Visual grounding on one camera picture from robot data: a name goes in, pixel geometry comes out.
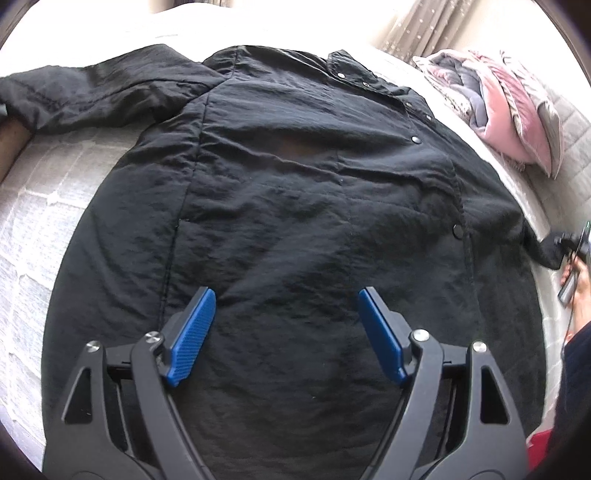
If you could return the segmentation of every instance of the snap button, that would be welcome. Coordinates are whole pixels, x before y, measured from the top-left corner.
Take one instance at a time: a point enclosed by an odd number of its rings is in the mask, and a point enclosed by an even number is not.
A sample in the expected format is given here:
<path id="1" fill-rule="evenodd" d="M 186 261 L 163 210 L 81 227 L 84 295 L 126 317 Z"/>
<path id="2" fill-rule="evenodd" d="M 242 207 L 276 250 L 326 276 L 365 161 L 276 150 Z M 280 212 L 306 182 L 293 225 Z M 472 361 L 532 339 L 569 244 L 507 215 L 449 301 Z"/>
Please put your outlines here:
<path id="1" fill-rule="evenodd" d="M 453 236 L 456 237 L 458 240 L 464 238 L 464 229 L 461 225 L 456 224 L 453 226 Z"/>

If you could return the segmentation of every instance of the blue rubber pad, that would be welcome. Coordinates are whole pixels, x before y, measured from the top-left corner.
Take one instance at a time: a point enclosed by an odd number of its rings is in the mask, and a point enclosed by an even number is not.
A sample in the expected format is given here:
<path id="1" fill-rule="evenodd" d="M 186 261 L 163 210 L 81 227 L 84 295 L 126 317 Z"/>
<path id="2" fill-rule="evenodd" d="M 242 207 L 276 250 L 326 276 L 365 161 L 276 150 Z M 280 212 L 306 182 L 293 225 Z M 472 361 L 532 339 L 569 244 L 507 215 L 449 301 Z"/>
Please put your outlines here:
<path id="1" fill-rule="evenodd" d="M 408 375 L 404 369 L 402 347 L 388 326 L 384 315 L 369 296 L 367 290 L 359 292 L 359 318 L 365 328 L 372 348 L 384 374 L 397 385 L 406 382 Z"/>
<path id="2" fill-rule="evenodd" d="M 176 387 L 191 373 L 215 314 L 216 295 L 213 290 L 208 289 L 191 312 L 177 341 L 171 348 L 171 366 L 165 376 L 171 387 Z"/>

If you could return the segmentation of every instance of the black coat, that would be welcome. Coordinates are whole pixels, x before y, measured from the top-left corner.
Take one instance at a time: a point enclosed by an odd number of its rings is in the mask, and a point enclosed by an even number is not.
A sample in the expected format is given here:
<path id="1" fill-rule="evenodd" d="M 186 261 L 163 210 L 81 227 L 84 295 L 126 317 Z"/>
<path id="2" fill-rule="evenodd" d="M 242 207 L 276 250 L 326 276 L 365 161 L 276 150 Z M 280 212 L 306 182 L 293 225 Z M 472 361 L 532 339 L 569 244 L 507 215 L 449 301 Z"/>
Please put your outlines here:
<path id="1" fill-rule="evenodd" d="M 175 399 L 220 479 L 358 478 L 398 398 L 358 322 L 365 286 L 440 342 L 487 342 L 525 429 L 539 423 L 531 229 L 413 90 L 344 51 L 234 47 L 195 63 L 151 46 L 0 79 L 0 102 L 43 133 L 155 119 L 61 265 L 46 425 L 87 341 L 136 341 L 200 285 L 217 293 L 217 316 Z"/>

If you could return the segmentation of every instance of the white bedspread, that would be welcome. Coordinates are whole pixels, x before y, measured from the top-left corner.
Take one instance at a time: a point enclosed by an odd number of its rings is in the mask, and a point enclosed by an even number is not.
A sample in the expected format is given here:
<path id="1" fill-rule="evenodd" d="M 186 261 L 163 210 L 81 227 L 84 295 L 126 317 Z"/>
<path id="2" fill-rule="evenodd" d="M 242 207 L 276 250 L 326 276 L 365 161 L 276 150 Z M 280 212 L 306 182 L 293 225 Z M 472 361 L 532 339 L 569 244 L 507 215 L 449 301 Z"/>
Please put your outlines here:
<path id="1" fill-rule="evenodd" d="M 538 237 L 549 231 L 541 203 L 526 179 L 496 158 L 455 117 L 420 72 L 369 45 L 348 44 L 344 38 L 323 38 L 295 28 L 275 28 L 244 12 L 207 4 L 183 5 L 127 25 L 119 22 L 119 28 L 110 28 L 108 33 L 92 19 L 81 22 L 78 18 L 75 26 L 62 28 L 60 19 L 72 19 L 75 13 L 70 10 L 64 15 L 50 5 L 52 2 L 40 2 L 17 25 L 0 50 L 0 76 L 46 64 L 85 66 L 155 43 L 166 43 L 195 61 L 237 44 L 305 50 L 325 58 L 344 48 L 377 75 L 423 95 L 437 119 L 494 166 Z M 0 420 L 37 466 L 44 446 L 41 345 L 51 289 L 80 215 L 141 130 L 142 126 L 134 125 L 37 137 L 0 186 Z M 532 269 L 547 346 L 546 412 L 560 380 L 566 314 L 556 300 L 558 274 L 536 265 Z"/>

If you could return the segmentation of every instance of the blue gripper pad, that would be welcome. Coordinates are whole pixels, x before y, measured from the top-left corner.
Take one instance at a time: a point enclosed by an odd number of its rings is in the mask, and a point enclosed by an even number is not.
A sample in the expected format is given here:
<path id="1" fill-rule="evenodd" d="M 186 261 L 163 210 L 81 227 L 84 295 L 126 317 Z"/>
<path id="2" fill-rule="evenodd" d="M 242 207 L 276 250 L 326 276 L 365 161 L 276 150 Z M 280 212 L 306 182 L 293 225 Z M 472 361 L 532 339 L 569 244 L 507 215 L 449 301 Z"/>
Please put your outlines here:
<path id="1" fill-rule="evenodd" d="M 215 314 L 215 293 L 201 287 L 187 308 L 173 315 L 162 329 L 166 350 L 164 358 L 169 367 L 163 373 L 171 387 L 176 387 L 191 373 Z"/>
<path id="2" fill-rule="evenodd" d="M 388 326 L 385 315 L 364 288 L 358 297 L 359 318 L 384 374 L 397 385 L 406 382 L 402 347 Z"/>

